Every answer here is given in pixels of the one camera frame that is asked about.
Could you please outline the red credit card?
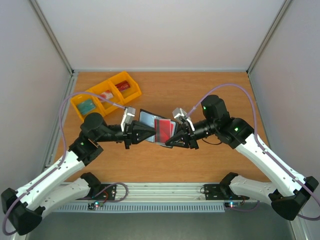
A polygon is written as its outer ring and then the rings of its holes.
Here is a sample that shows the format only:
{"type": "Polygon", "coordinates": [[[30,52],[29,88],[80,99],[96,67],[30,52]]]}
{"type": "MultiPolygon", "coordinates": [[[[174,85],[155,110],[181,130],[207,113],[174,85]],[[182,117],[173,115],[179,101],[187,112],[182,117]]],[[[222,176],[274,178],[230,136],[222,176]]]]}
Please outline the red credit card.
{"type": "Polygon", "coordinates": [[[154,120],[154,127],[155,143],[165,144],[172,137],[175,125],[170,119],[156,118],[154,120]]]}

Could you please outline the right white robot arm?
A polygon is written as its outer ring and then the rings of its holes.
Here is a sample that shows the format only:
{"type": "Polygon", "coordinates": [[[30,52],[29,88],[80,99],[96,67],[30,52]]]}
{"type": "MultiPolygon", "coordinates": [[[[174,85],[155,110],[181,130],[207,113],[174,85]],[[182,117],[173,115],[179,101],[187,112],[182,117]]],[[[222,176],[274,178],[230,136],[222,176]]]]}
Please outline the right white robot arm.
{"type": "Polygon", "coordinates": [[[269,179],[260,182],[230,172],[220,181],[220,191],[225,198],[235,195],[266,203],[282,218],[293,221],[318,187],[313,177],[305,177],[289,167],[259,137],[242,118],[231,117],[225,102],[217,95],[208,95],[201,101],[204,120],[192,123],[181,108],[173,111],[180,121],[175,135],[166,146],[198,149],[198,140],[215,135],[248,158],[269,179]]]}

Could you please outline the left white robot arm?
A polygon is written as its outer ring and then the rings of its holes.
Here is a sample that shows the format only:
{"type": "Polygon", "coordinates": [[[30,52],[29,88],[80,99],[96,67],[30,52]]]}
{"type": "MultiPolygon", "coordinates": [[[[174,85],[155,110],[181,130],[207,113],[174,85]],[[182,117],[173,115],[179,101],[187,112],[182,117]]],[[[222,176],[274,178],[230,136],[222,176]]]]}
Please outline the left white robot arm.
{"type": "Polygon", "coordinates": [[[80,126],[78,138],[55,164],[17,190],[7,188],[1,193],[3,233],[10,235],[5,229],[6,223],[10,222],[14,233],[26,235],[41,223],[53,207],[86,196],[96,199],[101,187],[91,173],[85,174],[69,188],[55,188],[103,152],[100,142],[124,143],[125,148],[129,149],[130,145],[137,145],[155,135],[153,127],[133,118],[133,114],[125,113],[121,124],[108,125],[99,113],[87,115],[80,126]]]}

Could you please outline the black leather card holder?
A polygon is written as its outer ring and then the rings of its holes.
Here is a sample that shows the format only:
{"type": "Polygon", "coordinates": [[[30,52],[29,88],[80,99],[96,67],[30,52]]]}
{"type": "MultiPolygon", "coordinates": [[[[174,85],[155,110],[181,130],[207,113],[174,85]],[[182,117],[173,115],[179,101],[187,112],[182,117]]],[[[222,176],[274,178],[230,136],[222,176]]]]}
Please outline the black leather card holder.
{"type": "MultiPolygon", "coordinates": [[[[163,116],[160,116],[160,115],[157,115],[157,114],[154,114],[154,113],[151,113],[147,110],[144,110],[144,109],[141,109],[140,112],[139,112],[139,121],[150,126],[150,127],[153,127],[155,128],[155,119],[167,119],[163,116]]],[[[176,133],[176,127],[177,127],[177,122],[176,121],[173,121],[173,124],[174,124],[174,130],[173,130],[173,133],[172,133],[172,136],[176,133]]],[[[158,144],[162,147],[165,147],[165,148],[170,148],[172,149],[173,147],[170,147],[170,146],[166,146],[165,144],[158,144]]]]}

